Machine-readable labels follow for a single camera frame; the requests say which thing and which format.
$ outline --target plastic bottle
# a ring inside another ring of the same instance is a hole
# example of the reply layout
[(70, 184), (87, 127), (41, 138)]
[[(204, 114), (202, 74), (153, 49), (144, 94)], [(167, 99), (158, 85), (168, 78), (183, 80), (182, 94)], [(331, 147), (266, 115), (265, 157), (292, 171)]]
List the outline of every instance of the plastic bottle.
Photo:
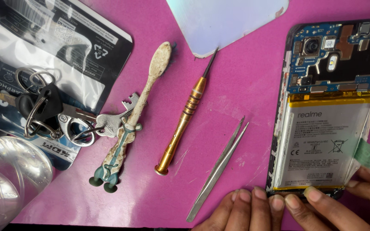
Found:
[(20, 138), (0, 137), (0, 230), (52, 180), (46, 155)]

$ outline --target phone battery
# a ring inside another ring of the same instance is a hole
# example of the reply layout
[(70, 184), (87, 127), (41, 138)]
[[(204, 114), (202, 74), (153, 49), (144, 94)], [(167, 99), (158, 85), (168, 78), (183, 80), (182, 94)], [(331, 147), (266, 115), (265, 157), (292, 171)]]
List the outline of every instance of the phone battery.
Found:
[(273, 190), (342, 188), (370, 111), (370, 91), (290, 94)]

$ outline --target pink mat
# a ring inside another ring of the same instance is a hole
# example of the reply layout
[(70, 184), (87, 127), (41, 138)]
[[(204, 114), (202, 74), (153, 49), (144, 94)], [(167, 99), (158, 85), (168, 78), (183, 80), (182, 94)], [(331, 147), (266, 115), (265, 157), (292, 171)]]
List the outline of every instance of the pink mat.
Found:
[[(370, 0), (295, 0), (280, 18), (220, 50), (202, 102), (182, 137), (168, 176), (163, 177), (153, 167), (208, 60), (194, 60), (163, 0), (83, 2), (134, 39), (132, 54), (103, 113), (121, 112), (121, 100), (142, 91), (151, 57), (162, 42), (176, 41), (179, 54), (151, 91), (140, 119), (143, 130), (129, 145), (118, 191), (109, 194), (103, 187), (88, 183), (116, 142), (100, 137), (91, 147), (81, 149), (69, 170), (57, 171), (51, 185), (21, 212), (15, 223), (193, 227), (208, 218), (228, 192), (251, 190), (255, 185), (264, 187), (289, 29), (300, 23), (370, 18)], [(244, 137), (194, 222), (187, 223), (193, 202), (244, 115), (245, 122), (250, 122)], [(340, 201), (370, 219), (370, 204), (366, 201), (349, 193)], [(301, 229), (288, 213), (282, 228)]]

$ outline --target gold screwdriver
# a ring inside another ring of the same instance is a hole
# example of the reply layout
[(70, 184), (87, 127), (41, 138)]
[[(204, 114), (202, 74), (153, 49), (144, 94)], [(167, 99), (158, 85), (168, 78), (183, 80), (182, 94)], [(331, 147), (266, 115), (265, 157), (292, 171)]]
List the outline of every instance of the gold screwdriver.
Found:
[(215, 59), (218, 49), (219, 46), (213, 53), (211, 60), (209, 61), (209, 64), (206, 67), (205, 72), (203, 73), (203, 76), (199, 78), (194, 88), (192, 89), (187, 104), (185, 105), (184, 110), (181, 113), (181, 117), (179, 118), (179, 122), (176, 126), (175, 132), (173, 133), (172, 139), (169, 142), (167, 148), (165, 149), (165, 152), (162, 155), (161, 160), (157, 165), (155, 165), (155, 172), (161, 176), (165, 176), (168, 174), (168, 166), (169, 163), (171, 163), (173, 155), (175, 154), (175, 150), (178, 146), (179, 140), (181, 139), (181, 136), (185, 131), (186, 126), (191, 120), (192, 115), (195, 113), (199, 101), (202, 98), (202, 94), (206, 86), (206, 77), (208, 76), (209, 69), (212, 65), (213, 60)]

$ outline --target opened smartphone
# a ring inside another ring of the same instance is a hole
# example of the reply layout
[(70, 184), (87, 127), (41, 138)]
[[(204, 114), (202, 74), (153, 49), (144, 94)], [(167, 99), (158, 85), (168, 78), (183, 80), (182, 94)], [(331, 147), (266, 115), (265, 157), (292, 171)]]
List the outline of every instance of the opened smartphone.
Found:
[(370, 19), (300, 24), (286, 38), (266, 191), (335, 199), (370, 127)]

